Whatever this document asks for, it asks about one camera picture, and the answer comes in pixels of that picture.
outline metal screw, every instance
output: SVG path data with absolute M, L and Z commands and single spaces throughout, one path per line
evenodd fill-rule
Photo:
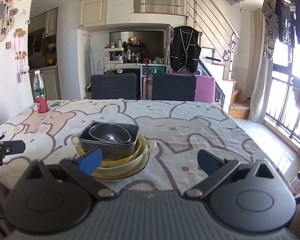
M 109 188 L 103 188 L 98 191 L 98 195 L 100 197 L 112 197 L 114 196 L 114 192 Z
M 192 188 L 186 192 L 189 197 L 200 197 L 203 193 L 201 190 Z

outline cartoon bear tablecloth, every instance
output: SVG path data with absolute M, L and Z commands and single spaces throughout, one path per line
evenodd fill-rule
M 5 134 L 3 140 L 26 143 L 23 154 L 5 157 L 0 167 L 2 183 L 12 188 L 33 159 L 52 164 L 73 157 L 75 149 L 70 136 L 81 132 L 92 121 L 134 123 L 147 139 L 157 141 L 141 172 L 126 179 L 102 181 L 115 191 L 178 189 L 183 193 L 207 177 L 198 167 L 200 149 L 221 159 L 236 158 L 245 163 L 258 158 L 269 159 L 247 133 L 214 104 L 64 100 L 45 114 L 39 114 L 33 105 L 0 126 L 0 135 Z

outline kitchen cabinet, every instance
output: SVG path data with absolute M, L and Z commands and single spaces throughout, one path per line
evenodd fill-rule
M 106 25 L 108 0 L 81 0 L 79 3 L 78 28 Z
M 44 67 L 44 68 L 35 69 L 35 70 L 40 70 L 40 74 L 43 79 L 44 91 L 45 91 L 47 100 L 61 100 L 59 79 L 58 79 L 58 70 L 57 70 L 56 66 Z M 35 101 L 35 96 L 34 96 L 33 81 L 34 81 L 34 76 L 35 76 L 34 75 L 35 70 L 30 70 L 30 73 L 29 73 L 32 96 L 34 98 L 34 101 Z
M 45 22 L 46 22 L 46 14 L 42 14 L 30 19 L 30 24 L 28 25 L 28 32 L 29 33 L 35 32 L 39 29 L 44 28 Z
M 46 12 L 45 36 L 49 37 L 57 34 L 58 8 Z

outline chair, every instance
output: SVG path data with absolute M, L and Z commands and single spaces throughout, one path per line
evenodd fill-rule
M 136 99 L 137 77 L 133 73 L 91 76 L 91 99 Z
M 152 100 L 214 103 L 214 77 L 161 74 L 153 75 Z
M 152 77 L 152 100 L 194 101 L 196 77 L 155 73 Z

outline white tiled floor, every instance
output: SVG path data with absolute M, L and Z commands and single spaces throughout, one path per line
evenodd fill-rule
M 268 127 L 245 119 L 234 120 L 259 145 L 291 182 L 300 167 L 300 159 L 297 157 L 296 152 Z

